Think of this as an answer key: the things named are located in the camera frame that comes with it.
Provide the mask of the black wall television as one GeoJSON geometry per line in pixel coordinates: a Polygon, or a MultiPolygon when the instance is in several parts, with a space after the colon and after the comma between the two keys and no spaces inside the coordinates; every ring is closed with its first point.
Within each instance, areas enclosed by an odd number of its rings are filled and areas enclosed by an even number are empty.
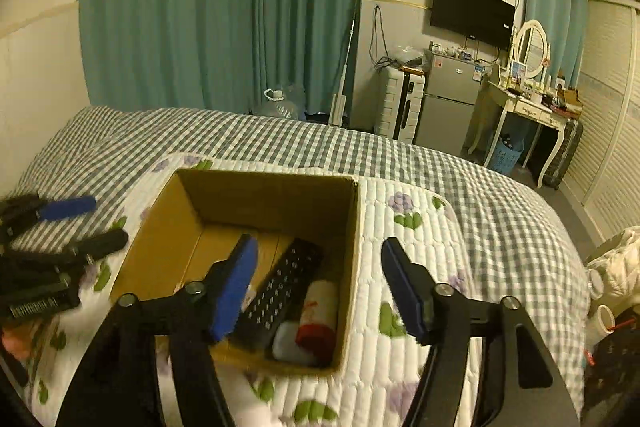
{"type": "Polygon", "coordinates": [[[432,0],[431,25],[506,51],[515,12],[503,0],[432,0]]]}

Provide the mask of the blue waste basket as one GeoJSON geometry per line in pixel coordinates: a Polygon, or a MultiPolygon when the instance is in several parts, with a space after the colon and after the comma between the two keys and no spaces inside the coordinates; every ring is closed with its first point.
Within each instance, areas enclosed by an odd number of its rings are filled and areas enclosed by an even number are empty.
{"type": "Polygon", "coordinates": [[[510,134],[503,134],[498,139],[494,153],[492,153],[488,168],[492,171],[509,176],[524,150],[522,140],[512,138],[510,134]]]}

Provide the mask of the white floral quilted blanket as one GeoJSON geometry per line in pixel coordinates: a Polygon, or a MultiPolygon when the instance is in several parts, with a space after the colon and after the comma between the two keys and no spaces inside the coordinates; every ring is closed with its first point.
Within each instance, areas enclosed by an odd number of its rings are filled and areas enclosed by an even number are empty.
{"type": "MultiPolygon", "coordinates": [[[[409,258],[436,281],[478,295],[459,223],[446,198],[423,188],[358,178],[361,216],[355,311],[346,357],[334,376],[247,375],[224,367],[221,384],[241,426],[398,426],[404,420],[428,350],[405,330],[382,272],[383,239],[396,236],[409,258]]],[[[51,426],[75,369],[108,309],[124,254],[89,271],[80,308],[55,317],[29,361],[27,405],[51,426]]]]}

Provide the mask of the white stick vacuum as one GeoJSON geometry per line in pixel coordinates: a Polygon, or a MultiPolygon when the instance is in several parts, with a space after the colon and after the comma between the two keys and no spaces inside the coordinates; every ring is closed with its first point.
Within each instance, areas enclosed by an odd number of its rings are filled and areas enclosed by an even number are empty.
{"type": "Polygon", "coordinates": [[[347,100],[347,96],[345,94],[346,77],[348,72],[350,50],[352,49],[352,42],[354,41],[355,25],[356,25],[356,17],[353,17],[352,22],[350,23],[348,40],[347,40],[347,48],[345,52],[343,66],[341,69],[341,75],[340,75],[340,78],[338,78],[337,89],[332,96],[332,104],[331,104],[331,110],[329,115],[329,124],[334,127],[343,126],[344,113],[345,113],[346,100],[347,100]]]}

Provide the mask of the grey mini fridge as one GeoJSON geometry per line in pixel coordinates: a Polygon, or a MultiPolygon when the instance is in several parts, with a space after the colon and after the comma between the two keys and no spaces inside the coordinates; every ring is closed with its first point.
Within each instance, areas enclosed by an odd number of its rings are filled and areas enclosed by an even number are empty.
{"type": "Polygon", "coordinates": [[[426,50],[425,89],[414,144],[460,156],[482,73],[476,64],[426,50]]]}

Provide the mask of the white louvered wardrobe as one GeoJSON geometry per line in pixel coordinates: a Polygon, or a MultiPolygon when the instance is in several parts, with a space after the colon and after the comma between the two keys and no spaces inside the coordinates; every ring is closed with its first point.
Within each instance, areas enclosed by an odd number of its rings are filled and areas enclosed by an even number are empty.
{"type": "Polygon", "coordinates": [[[589,0],[582,139],[562,189],[596,241],[639,223],[639,3],[589,0]]]}

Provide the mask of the cream jacket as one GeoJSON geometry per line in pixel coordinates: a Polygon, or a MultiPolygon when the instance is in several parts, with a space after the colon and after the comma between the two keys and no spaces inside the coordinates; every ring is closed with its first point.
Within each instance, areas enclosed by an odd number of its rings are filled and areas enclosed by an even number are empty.
{"type": "Polygon", "coordinates": [[[639,306],[639,227],[623,229],[602,243],[586,264],[594,307],[607,306],[614,315],[639,306]]]}

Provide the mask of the clear water jug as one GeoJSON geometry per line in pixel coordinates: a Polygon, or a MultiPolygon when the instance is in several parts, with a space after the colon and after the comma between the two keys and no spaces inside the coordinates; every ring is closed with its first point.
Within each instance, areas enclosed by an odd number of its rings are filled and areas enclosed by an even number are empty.
{"type": "Polygon", "coordinates": [[[299,120],[303,116],[298,105],[281,89],[266,89],[262,92],[262,101],[254,108],[253,114],[292,120],[299,120]]]}

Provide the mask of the white dressing table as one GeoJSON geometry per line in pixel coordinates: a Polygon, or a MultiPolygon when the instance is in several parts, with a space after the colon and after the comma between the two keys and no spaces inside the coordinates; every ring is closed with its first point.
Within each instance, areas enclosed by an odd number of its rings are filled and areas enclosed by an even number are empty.
{"type": "Polygon", "coordinates": [[[500,138],[502,128],[506,122],[506,116],[510,114],[518,115],[518,117],[534,122],[537,126],[532,145],[527,151],[524,165],[528,163],[530,156],[532,156],[533,151],[535,150],[541,135],[541,129],[549,128],[556,132],[554,147],[552,147],[551,152],[538,174],[537,188],[541,188],[544,185],[544,175],[547,173],[552,161],[554,161],[555,156],[558,155],[563,145],[568,118],[553,112],[551,108],[544,106],[541,103],[535,103],[527,100],[527,98],[523,98],[522,96],[516,96],[490,80],[485,82],[485,90],[489,96],[489,100],[493,101],[501,108],[498,124],[494,134],[492,135],[492,139],[489,142],[488,151],[483,162],[483,166],[485,168],[488,167],[492,155],[494,155],[498,139],[500,138]]]}

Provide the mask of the small white case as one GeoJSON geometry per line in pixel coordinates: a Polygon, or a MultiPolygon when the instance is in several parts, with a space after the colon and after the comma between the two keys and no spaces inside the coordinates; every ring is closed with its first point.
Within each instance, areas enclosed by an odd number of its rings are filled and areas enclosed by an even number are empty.
{"type": "Polygon", "coordinates": [[[296,343],[298,323],[284,321],[277,329],[271,345],[272,356],[275,360],[299,366],[315,366],[317,359],[314,355],[296,343]]]}

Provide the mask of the teal window curtain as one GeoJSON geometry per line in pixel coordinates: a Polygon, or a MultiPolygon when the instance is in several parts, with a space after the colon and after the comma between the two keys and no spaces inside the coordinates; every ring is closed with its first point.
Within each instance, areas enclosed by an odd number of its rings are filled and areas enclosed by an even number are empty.
{"type": "Polygon", "coordinates": [[[299,87],[326,113],[360,0],[79,0],[90,101],[119,110],[253,110],[269,88],[299,87]]]}

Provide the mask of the white bottle red cap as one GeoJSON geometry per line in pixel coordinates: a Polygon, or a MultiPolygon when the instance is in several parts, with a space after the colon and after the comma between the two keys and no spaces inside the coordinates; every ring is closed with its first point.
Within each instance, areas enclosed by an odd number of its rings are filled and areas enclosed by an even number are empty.
{"type": "Polygon", "coordinates": [[[306,292],[295,337],[296,345],[319,363],[329,363],[336,343],[338,291],[327,280],[313,281],[306,292]]]}

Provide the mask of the oval white vanity mirror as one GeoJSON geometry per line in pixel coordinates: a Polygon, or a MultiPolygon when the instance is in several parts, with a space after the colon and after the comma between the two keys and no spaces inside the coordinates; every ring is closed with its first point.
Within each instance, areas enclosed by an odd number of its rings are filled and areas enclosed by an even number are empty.
{"type": "Polygon", "coordinates": [[[513,39],[512,68],[524,72],[524,79],[543,80],[550,63],[551,44],[539,20],[526,20],[513,39]]]}

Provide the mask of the brown cardboard box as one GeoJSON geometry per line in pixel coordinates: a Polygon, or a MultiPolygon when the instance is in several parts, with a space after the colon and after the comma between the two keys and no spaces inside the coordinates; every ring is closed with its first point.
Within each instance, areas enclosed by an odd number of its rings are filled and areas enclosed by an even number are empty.
{"type": "Polygon", "coordinates": [[[216,362],[333,374],[352,318],[359,196],[348,176],[180,169],[132,233],[111,295],[149,301],[201,282],[216,362]]]}

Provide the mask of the dark suitcase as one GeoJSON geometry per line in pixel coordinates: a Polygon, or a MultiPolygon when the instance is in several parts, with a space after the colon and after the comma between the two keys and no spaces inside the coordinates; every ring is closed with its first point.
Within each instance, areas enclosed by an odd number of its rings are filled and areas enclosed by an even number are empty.
{"type": "Polygon", "coordinates": [[[544,184],[557,190],[567,173],[568,167],[572,162],[582,134],[584,133],[584,125],[577,119],[567,121],[564,130],[563,143],[551,161],[542,178],[544,184]]]}

